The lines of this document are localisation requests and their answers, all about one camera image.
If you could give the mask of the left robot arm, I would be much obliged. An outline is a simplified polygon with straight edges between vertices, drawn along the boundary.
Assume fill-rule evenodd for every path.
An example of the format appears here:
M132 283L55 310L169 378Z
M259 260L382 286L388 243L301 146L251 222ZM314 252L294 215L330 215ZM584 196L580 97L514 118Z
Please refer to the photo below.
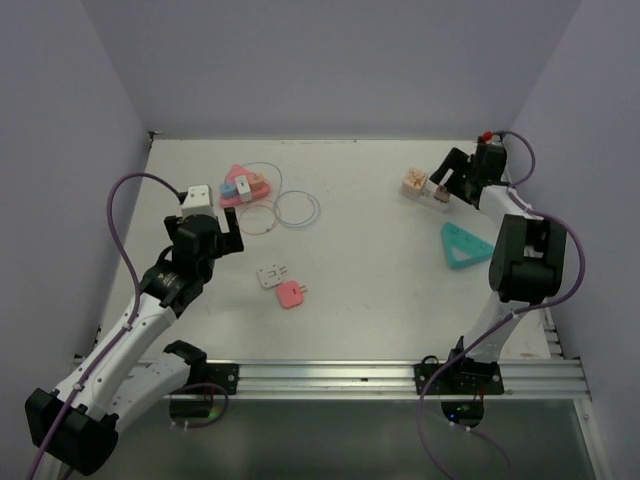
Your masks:
M184 341L167 345L145 370L132 372L149 346L203 293L216 260L243 251L235 210L227 208L224 215L227 231L215 216L167 217L171 244L144 274L116 325L55 388L37 388L27 398L29 432L38 449L28 478L45 478L40 465L45 456L84 476L94 474L125 428L167 394L228 397L228 390L208 376L206 353Z

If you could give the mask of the white charger plug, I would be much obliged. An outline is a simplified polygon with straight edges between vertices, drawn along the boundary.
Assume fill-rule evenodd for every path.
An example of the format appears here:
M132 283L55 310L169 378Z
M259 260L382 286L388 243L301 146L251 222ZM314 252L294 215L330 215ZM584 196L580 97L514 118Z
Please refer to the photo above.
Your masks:
M248 203L253 199L252 190L249 187L246 175L238 175L234 178L237 185L238 197L242 203Z

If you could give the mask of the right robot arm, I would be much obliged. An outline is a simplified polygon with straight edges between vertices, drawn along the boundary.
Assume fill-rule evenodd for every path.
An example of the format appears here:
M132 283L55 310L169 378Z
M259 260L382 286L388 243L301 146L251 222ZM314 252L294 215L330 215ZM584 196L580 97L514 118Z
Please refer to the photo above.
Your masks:
M518 322L560 290L567 229L536 213L503 180L506 149L478 143L472 154L453 148L430 176L432 183L473 206L499 228L489 263L491 294L479 319L461 337L461 359L445 369L451 389L468 392L481 380L477 363L496 362Z

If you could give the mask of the white plug adapter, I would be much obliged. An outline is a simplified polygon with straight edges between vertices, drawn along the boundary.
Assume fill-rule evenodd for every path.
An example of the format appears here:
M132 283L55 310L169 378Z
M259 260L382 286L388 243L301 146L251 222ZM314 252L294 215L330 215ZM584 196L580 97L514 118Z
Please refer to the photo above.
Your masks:
M259 266L256 276L260 286L264 289L277 287L283 282L287 267L281 263L268 262Z

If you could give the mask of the orange plug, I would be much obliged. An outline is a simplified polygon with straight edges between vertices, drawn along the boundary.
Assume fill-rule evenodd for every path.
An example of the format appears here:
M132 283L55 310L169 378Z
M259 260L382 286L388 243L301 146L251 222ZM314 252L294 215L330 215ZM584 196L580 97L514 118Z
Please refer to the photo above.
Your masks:
M265 186L265 178L262 173L250 173L247 175L247 179L252 191L260 190Z

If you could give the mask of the beige cube socket adapter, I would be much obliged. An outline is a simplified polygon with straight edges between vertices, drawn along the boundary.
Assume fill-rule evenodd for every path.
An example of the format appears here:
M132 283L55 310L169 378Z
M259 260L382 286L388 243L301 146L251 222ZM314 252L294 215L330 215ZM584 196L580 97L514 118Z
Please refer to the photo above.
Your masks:
M401 183L401 193L410 197L420 197L428 180L428 174L418 168L409 168Z

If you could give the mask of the pink triangular power strip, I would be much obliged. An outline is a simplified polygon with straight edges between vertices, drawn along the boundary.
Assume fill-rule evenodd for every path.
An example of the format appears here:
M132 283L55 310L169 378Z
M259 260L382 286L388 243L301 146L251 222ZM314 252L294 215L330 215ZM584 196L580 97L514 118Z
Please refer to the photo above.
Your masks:
M263 200L269 196L272 188L262 173L234 164L218 190L220 206L231 208Z

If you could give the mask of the pink plug adapter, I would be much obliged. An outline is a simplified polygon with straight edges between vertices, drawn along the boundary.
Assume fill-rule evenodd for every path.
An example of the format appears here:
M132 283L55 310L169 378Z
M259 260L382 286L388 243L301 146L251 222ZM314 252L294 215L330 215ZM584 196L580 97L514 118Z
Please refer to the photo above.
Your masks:
M295 280L289 280L276 287L276 295L283 309L300 306L304 302L307 289Z

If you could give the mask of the blue plug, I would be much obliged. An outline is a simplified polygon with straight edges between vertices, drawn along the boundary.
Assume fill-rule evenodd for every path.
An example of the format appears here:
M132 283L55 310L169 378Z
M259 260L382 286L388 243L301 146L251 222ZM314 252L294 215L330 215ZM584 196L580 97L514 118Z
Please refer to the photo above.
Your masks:
M224 182L219 185L219 192L222 198L233 198L238 195L237 185L235 182Z

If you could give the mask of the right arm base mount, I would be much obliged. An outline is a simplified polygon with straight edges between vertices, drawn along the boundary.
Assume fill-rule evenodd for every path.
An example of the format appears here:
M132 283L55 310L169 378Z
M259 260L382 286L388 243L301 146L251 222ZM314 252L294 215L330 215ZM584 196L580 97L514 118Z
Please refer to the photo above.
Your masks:
M424 357L413 365L416 393L442 366L434 355ZM496 362L481 363L464 358L456 362L437 378L427 389L427 395L502 395L505 387L500 367Z

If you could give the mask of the white triangular power strip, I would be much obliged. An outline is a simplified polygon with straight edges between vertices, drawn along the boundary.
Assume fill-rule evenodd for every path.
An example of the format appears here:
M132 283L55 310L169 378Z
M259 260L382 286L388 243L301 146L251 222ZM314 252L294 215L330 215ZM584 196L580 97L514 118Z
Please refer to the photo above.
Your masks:
M405 197L411 199L412 201L415 201L423 206L432 208L434 210L440 211L440 212L447 212L450 208L450 202L448 204L443 204L440 203L438 201L436 201L433 198L433 193L435 191L437 187L437 184L434 184L433 182L427 180L426 184L425 184L425 188L424 191L422 193L422 195L420 197L410 197L410 196L406 196Z

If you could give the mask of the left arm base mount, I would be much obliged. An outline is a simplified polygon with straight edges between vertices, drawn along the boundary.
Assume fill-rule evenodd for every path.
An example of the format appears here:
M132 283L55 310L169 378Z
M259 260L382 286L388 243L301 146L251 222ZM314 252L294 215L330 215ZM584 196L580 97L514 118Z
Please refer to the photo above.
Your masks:
M229 396L237 393L240 366L237 363L207 362L202 369L201 379L222 387Z

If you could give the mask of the teal triangular power strip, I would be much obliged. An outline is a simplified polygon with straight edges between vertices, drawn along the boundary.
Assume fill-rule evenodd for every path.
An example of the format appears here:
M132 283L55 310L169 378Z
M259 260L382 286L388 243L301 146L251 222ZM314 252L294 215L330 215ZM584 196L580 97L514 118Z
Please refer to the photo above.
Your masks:
M446 222L440 229L445 260L453 270L489 261L494 246L459 226Z

